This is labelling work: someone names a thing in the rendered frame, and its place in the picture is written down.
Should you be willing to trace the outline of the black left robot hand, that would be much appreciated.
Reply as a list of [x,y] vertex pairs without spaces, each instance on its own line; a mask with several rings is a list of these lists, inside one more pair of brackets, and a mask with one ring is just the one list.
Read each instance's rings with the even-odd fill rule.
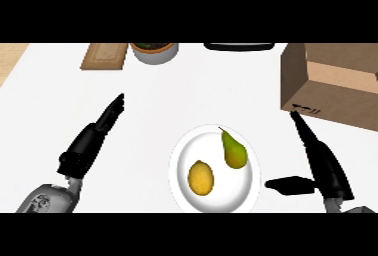
[[76,135],[68,150],[59,157],[57,173],[82,179],[96,160],[105,137],[124,111],[124,94],[107,105],[97,121],[90,123]]

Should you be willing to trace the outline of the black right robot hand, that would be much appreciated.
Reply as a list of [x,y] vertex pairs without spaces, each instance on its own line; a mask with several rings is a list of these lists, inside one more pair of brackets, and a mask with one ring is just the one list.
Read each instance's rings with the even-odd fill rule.
[[268,180],[264,186],[285,196],[311,194],[314,189],[319,189],[325,199],[353,200],[354,195],[348,179],[332,150],[317,139],[299,113],[292,111],[289,115],[302,141],[313,178],[283,177]]

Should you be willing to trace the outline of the green pear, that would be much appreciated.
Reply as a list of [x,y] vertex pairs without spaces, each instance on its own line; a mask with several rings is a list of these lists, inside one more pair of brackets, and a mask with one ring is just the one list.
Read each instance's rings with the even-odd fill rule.
[[246,165],[248,152],[245,146],[236,141],[224,129],[221,129],[221,143],[226,164],[230,168],[240,169]]

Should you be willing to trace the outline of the white oval plate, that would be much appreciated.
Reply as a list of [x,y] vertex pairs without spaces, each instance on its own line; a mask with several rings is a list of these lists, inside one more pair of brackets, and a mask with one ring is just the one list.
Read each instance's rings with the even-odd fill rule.
[[[246,165],[233,169],[224,161],[221,132],[226,131],[246,149]],[[199,196],[189,187],[189,169],[200,160],[212,171],[214,186]],[[169,187],[184,213],[249,213],[260,192],[260,166],[252,147],[242,135],[218,124],[195,127],[181,137],[171,154]]]

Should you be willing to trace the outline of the brown cardboard box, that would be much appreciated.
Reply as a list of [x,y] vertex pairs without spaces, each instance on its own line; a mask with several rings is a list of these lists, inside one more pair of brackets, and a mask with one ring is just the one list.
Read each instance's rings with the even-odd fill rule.
[[378,43],[289,43],[280,109],[378,131]]

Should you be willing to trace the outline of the yellow lemon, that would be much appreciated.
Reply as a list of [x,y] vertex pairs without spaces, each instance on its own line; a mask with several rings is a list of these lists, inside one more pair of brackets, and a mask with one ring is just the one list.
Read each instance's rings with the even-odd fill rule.
[[214,174],[209,165],[198,160],[189,169],[189,188],[198,196],[209,194],[214,187]]

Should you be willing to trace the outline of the brown wooden cutting board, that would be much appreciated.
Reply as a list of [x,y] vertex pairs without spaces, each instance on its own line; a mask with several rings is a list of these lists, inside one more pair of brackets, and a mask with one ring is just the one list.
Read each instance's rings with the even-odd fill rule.
[[79,69],[121,70],[127,48],[127,43],[91,43],[88,45]]

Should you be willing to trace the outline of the grey plant pot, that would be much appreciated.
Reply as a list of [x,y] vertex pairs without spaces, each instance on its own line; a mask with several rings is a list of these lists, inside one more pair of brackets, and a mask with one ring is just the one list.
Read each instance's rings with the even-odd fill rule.
[[140,47],[136,43],[131,43],[131,48],[137,60],[147,65],[159,65],[167,63],[175,57],[178,52],[177,43],[167,43],[159,48],[153,48],[152,46],[144,48]]

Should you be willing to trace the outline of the black flat appliance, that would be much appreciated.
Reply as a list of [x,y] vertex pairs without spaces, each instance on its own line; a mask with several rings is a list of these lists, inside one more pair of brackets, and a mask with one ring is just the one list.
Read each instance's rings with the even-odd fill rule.
[[263,51],[270,50],[274,47],[273,43],[205,43],[205,48],[217,51],[234,51],[234,52],[246,52],[246,51]]

